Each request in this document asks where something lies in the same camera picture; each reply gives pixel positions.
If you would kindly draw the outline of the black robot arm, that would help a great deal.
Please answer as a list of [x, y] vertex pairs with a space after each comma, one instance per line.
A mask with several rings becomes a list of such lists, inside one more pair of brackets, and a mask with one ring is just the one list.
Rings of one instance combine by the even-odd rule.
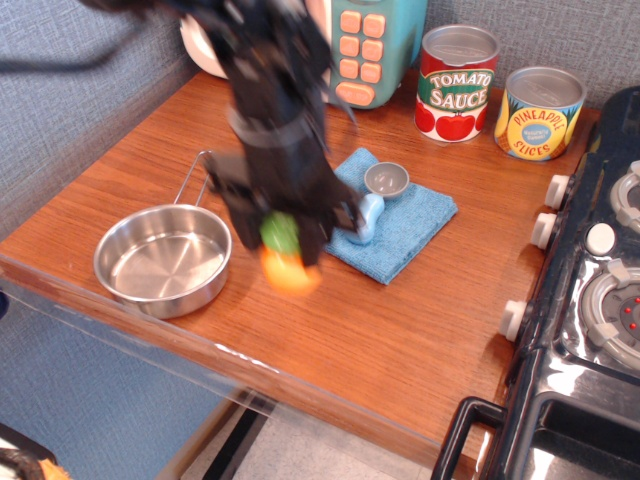
[[273, 212], [293, 217], [304, 266], [318, 263], [335, 229], [355, 231], [359, 195], [326, 155], [322, 78], [330, 47], [301, 1], [89, 1], [87, 7], [143, 15], [162, 8], [204, 30], [233, 94], [229, 124], [239, 155], [202, 160], [233, 227], [249, 250]]

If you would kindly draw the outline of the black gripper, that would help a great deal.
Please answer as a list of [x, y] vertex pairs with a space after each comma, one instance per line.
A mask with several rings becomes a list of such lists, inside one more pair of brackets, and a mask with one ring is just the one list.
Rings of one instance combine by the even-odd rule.
[[296, 223], [302, 263], [316, 266], [334, 226], [354, 232], [362, 222], [360, 195], [329, 165], [322, 130], [305, 112], [278, 127], [262, 125], [235, 109], [229, 110], [228, 120], [242, 151], [207, 150], [203, 167], [241, 243], [257, 250], [263, 244], [261, 226], [273, 211], [300, 216]]

